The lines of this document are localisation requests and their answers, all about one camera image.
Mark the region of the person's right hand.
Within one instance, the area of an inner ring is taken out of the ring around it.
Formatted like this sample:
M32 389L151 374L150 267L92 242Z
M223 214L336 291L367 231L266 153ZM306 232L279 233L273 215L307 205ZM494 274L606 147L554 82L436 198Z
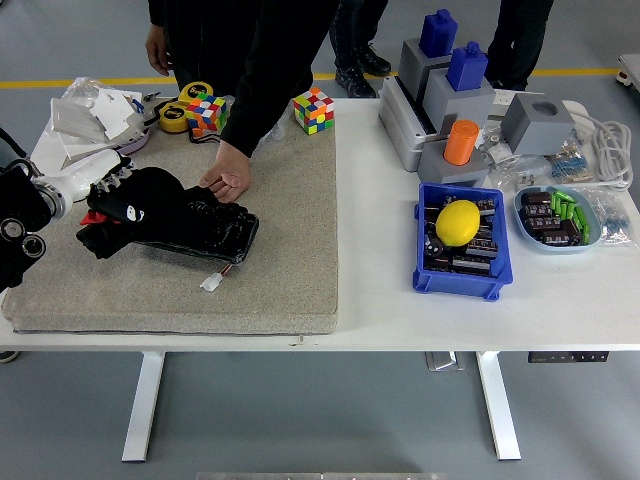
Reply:
M145 42L149 65L161 76L168 77L173 70L170 54L167 50L164 29L151 25Z

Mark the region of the person's left hand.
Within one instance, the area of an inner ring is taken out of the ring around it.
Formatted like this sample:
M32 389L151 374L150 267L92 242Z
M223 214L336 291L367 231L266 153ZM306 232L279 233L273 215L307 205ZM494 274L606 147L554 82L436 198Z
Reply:
M209 189L220 202L232 203L250 188L251 183L249 158L221 141L213 165L201 176L198 185Z

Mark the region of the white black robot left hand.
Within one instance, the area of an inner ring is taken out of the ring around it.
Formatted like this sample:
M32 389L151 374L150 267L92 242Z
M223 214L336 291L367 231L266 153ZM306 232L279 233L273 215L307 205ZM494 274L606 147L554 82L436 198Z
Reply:
M84 200L92 185L130 164L129 157L115 150L101 150L64 168L57 176L58 189L66 203Z

